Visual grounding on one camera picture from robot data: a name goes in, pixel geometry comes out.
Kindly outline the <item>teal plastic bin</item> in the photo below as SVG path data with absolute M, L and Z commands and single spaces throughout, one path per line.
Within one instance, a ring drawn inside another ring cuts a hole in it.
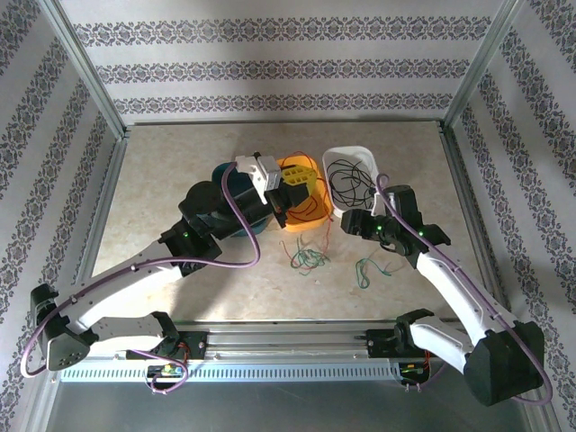
M 223 176 L 224 172 L 227 170 L 229 165 L 230 165 L 230 163 L 227 162 L 227 163 L 220 164 L 213 169 L 213 171 L 211 173 L 211 180 L 215 184 L 217 184 L 218 186 L 221 186 L 222 176 Z M 227 186 L 229 189 L 229 193 L 233 197 L 237 197 L 238 195 L 249 190 L 253 185 L 251 183 L 251 180 L 250 180 L 248 174 L 240 173 L 236 168 L 234 168 L 231 171 L 231 173 L 229 174 Z M 251 228 L 254 231 L 254 233 L 256 235 L 258 235 L 265 230 L 268 222 L 269 222 L 269 219 L 261 220 L 257 223 L 252 224 Z

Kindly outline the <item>orange plastic bin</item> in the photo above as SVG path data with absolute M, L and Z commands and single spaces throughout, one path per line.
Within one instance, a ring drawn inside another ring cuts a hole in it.
M 322 168 L 312 157 L 301 151 L 292 153 L 287 157 L 279 158 L 276 162 L 281 169 L 289 165 L 302 165 L 314 169 L 314 187 L 306 187 L 305 185 L 292 186 L 292 188 L 296 188 L 299 192 L 307 192 L 308 197 L 287 212 L 285 229 L 289 232 L 300 232 L 319 228 L 325 221 L 330 219 L 333 212 L 333 204 L 329 196 L 329 187 L 322 174 Z

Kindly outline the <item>white plastic bin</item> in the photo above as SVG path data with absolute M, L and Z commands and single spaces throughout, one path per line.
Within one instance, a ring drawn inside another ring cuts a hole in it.
M 368 148 L 329 148 L 322 156 L 322 164 L 333 213 L 337 218 L 347 211 L 370 211 L 374 207 L 375 180 L 379 169 Z

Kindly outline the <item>grey metal panel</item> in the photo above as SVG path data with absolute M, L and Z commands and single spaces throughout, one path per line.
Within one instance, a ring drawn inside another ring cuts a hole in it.
M 551 406 L 482 406 L 446 368 L 421 391 L 395 382 L 64 382 L 40 432 L 563 432 Z

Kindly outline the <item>aluminium back rail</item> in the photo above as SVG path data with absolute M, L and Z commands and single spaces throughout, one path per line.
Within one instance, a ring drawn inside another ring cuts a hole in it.
M 357 119 L 272 119 L 272 120 L 218 120 L 218 121 L 137 121 L 126 125 L 125 129 L 152 126 L 192 126 L 192 125 L 232 125 L 232 124 L 315 124 L 315 123 L 415 123 L 415 122 L 439 122 L 436 118 L 401 118 L 401 117 L 364 117 Z

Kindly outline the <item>aluminium side rail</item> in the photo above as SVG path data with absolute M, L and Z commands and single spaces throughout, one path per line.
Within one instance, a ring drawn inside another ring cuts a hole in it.
M 95 271 L 127 140 L 126 137 L 117 139 L 113 146 L 104 148 L 96 160 L 58 277 L 58 305 L 78 293 L 83 288 L 81 283 Z
M 490 294 L 509 311 L 510 303 L 503 291 L 500 269 L 455 133 L 443 121 L 438 121 L 437 127 L 454 187 L 463 210 L 463 217 L 472 242 L 481 280 Z

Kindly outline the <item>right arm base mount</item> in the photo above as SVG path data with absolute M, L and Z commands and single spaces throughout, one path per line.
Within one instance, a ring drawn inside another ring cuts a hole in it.
M 398 336 L 395 329 L 368 329 L 356 340 L 362 341 L 370 358 L 423 358 L 425 351 L 411 345 L 403 336 Z

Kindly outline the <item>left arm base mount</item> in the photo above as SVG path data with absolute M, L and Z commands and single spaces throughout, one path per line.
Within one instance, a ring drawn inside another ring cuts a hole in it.
M 203 360 L 208 347 L 208 333 L 204 331 L 180 331 L 176 336 L 162 337 L 150 350 L 126 351 L 127 360 L 169 359 L 178 361 Z

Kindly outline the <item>aluminium front rail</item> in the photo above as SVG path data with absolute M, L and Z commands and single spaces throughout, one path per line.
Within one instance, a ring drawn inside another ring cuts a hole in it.
M 370 358 L 362 341 L 356 340 L 368 329 L 395 329 L 396 322 L 385 321 L 285 321 L 285 322 L 200 322 L 177 326 L 164 312 L 140 318 L 105 317 L 88 329 L 69 328 L 67 318 L 50 319 L 40 331 L 40 350 L 50 371 L 60 371 L 83 361 L 91 348 L 105 352 L 150 350 L 162 337 L 180 331 L 208 333 L 204 359 L 218 355 L 240 358 Z

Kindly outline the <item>aluminium frame post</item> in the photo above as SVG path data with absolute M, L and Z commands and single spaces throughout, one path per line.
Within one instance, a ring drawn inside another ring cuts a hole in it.
M 458 86 L 452 102 L 450 103 L 443 120 L 440 122 L 442 130 L 453 128 L 461 112 L 472 97 L 477 84 L 480 82 L 486 68 L 491 63 L 499 45 L 509 31 L 514 19 L 526 0 L 504 0 L 499 8 L 485 38 L 472 58 L 472 62 Z
M 123 139 L 126 125 L 118 113 L 113 99 L 109 96 L 102 79 L 89 58 L 85 47 L 77 36 L 73 23 L 69 20 L 59 0 L 39 0 L 40 7 L 49 17 L 55 33 L 66 48 L 77 73 L 85 82 L 91 96 L 106 119 L 117 139 Z

